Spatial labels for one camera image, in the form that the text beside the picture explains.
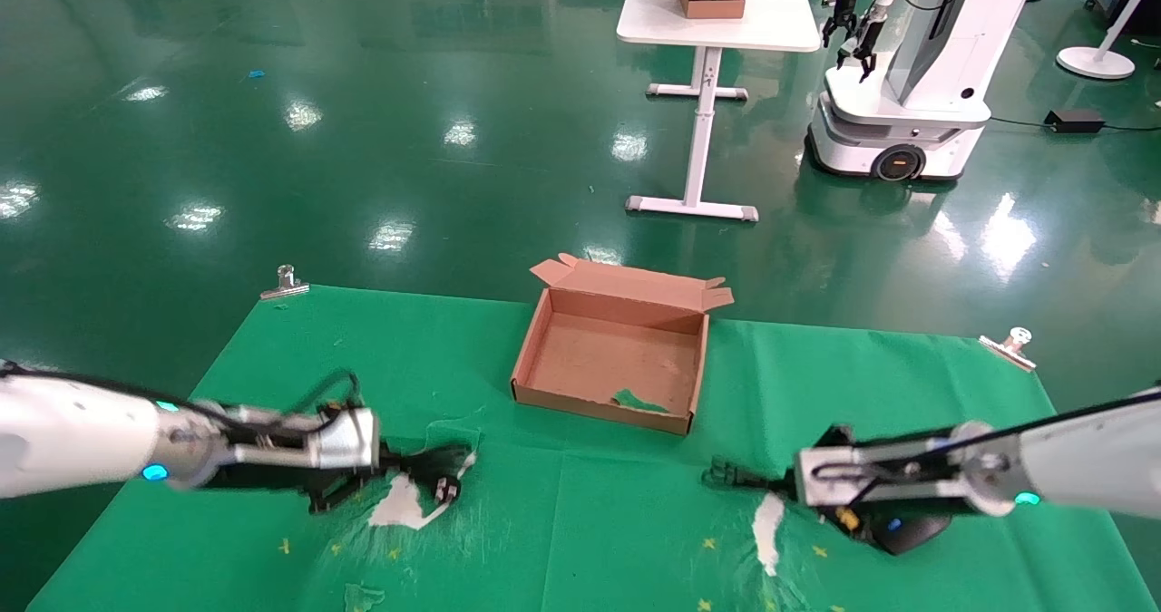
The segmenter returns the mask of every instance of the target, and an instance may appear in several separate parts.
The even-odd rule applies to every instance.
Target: green floor
[[[690,51],[619,43],[621,0],[0,0],[0,355],[193,389],[280,262],[336,286],[532,301],[560,251],[724,275],[729,317],[1036,339],[1060,409],[1161,376],[1161,143],[994,123],[951,192],[801,158],[831,53],[727,53],[706,193],[757,225],[629,216],[679,195]],[[1161,123],[1141,72],[1069,77],[1082,0],[1029,5],[987,101]],[[251,79],[250,71],[265,71]],[[0,505],[21,610],[115,488]],[[1155,595],[1158,524],[1120,519]]]

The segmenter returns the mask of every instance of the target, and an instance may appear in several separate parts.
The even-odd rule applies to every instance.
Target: green tablecloth
[[[960,518],[890,557],[789,506],[769,577],[760,492],[700,485],[715,454],[778,474],[832,422],[870,438],[1052,412],[1034,376],[974,340],[714,321],[678,438],[513,403],[531,311],[322,287],[259,303],[194,397],[281,408],[351,367],[389,438],[478,442],[461,499],[412,531],[367,525],[385,483],[310,517],[288,492],[134,482],[29,610],[1155,610],[1104,512]]]

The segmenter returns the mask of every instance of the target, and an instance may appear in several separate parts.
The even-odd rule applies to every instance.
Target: table leg
[[[721,66],[722,49],[707,48],[698,85],[698,113],[693,121],[693,139],[690,143],[690,166],[685,174],[685,196],[682,200],[642,197],[633,195],[625,203],[630,211],[657,211],[709,217],[726,217],[758,222],[758,209],[736,204],[714,204],[701,201],[701,186],[706,179],[706,157],[709,156],[709,132],[714,125],[714,100],[717,91],[717,70]]]
[[[677,84],[650,84],[646,89],[647,95],[685,95],[697,98],[701,94],[701,67],[706,63],[706,49],[700,45],[693,50],[693,77],[690,78],[688,86]],[[750,94],[744,88],[730,88],[719,86],[714,88],[717,98],[729,98],[731,100],[747,100]]]

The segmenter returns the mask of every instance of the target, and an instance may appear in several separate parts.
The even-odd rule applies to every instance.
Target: brown box
[[[745,0],[679,0],[686,19],[741,19]]]
[[[684,435],[693,423],[709,316],[734,302],[702,281],[560,254],[512,372],[525,404]]]

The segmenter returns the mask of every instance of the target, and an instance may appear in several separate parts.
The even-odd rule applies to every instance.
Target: black power adapter
[[[1104,118],[1093,109],[1052,109],[1044,124],[1057,134],[1096,134],[1104,129]]]

